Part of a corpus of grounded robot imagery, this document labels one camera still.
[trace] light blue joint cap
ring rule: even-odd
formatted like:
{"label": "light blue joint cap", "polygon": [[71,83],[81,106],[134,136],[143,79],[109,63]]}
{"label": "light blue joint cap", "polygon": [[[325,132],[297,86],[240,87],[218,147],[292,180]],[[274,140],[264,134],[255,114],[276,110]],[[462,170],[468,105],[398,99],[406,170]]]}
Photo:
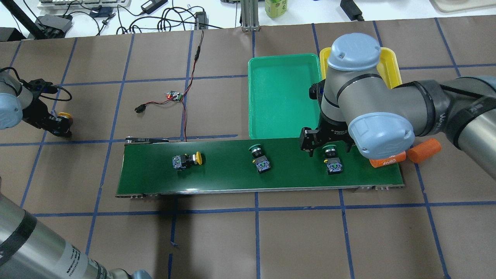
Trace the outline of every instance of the light blue joint cap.
{"label": "light blue joint cap", "polygon": [[496,90],[496,77],[492,75],[476,75],[474,76],[478,79],[482,79],[483,81],[489,83],[493,87],[494,90]]}
{"label": "light blue joint cap", "polygon": [[361,115],[348,125],[360,153],[368,159],[398,155],[413,144],[412,124],[404,117],[389,112]]}
{"label": "light blue joint cap", "polygon": [[12,128],[22,120],[22,105],[14,95],[0,93],[0,130]]}
{"label": "light blue joint cap", "polygon": [[152,279],[152,276],[144,270],[138,270],[132,275],[132,279]]}
{"label": "light blue joint cap", "polygon": [[331,47],[327,64],[336,70],[361,71],[379,63],[380,45],[373,37],[351,33],[337,38]]}

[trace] small circuit board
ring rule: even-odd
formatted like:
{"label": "small circuit board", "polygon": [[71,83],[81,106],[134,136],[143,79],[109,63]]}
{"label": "small circuit board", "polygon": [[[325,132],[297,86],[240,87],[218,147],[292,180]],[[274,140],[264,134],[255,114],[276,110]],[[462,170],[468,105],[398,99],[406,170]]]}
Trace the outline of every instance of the small circuit board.
{"label": "small circuit board", "polygon": [[172,100],[174,102],[181,102],[181,100],[183,99],[184,97],[184,94],[183,93],[179,93],[177,91],[169,91],[167,93],[167,99],[168,100]]}

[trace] black metal bar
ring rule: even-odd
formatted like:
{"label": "black metal bar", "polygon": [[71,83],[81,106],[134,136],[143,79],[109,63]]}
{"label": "black metal bar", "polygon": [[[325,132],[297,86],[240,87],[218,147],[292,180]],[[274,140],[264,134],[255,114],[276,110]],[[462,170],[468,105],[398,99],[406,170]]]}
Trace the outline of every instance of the black metal bar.
{"label": "black metal bar", "polygon": [[19,8],[14,0],[0,0],[1,3],[12,13],[12,15],[19,20],[19,22],[33,34],[35,39],[46,39],[47,36],[34,24],[34,22]]}

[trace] orange cylinder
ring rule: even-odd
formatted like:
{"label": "orange cylinder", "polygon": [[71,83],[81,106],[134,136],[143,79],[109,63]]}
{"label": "orange cylinder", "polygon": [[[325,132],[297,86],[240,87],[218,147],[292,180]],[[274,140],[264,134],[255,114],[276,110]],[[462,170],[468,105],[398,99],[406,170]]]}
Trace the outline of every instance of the orange cylinder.
{"label": "orange cylinder", "polygon": [[379,168],[379,167],[383,167],[383,166],[387,166],[390,164],[404,161],[405,159],[406,159],[406,152],[403,151],[398,155],[394,155],[394,156],[388,157],[386,159],[379,159],[379,160],[369,159],[369,161],[370,161],[372,167]]}
{"label": "orange cylinder", "polygon": [[441,144],[436,139],[428,139],[425,142],[408,150],[408,158],[414,163],[420,163],[425,159],[441,151]]}

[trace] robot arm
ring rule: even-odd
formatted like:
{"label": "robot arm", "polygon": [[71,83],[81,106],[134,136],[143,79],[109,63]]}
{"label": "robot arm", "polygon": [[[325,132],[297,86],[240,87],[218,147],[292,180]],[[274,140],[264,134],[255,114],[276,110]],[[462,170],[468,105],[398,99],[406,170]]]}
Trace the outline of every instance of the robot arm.
{"label": "robot arm", "polygon": [[302,129],[301,149],[311,155],[328,141],[344,140],[364,157],[382,159],[408,149],[415,136],[444,132],[496,179],[496,78],[414,81],[389,89],[375,68],[379,55],[378,42],[365,34],[334,42],[327,80],[315,90],[319,127]]}
{"label": "robot arm", "polygon": [[[13,70],[17,79],[10,76],[7,70]],[[12,128],[23,120],[57,137],[70,137],[72,118],[68,114],[53,116],[47,105],[39,99],[45,97],[41,94],[56,94],[59,89],[67,92],[64,88],[43,79],[26,82],[19,78],[14,68],[0,69],[0,130]]]}

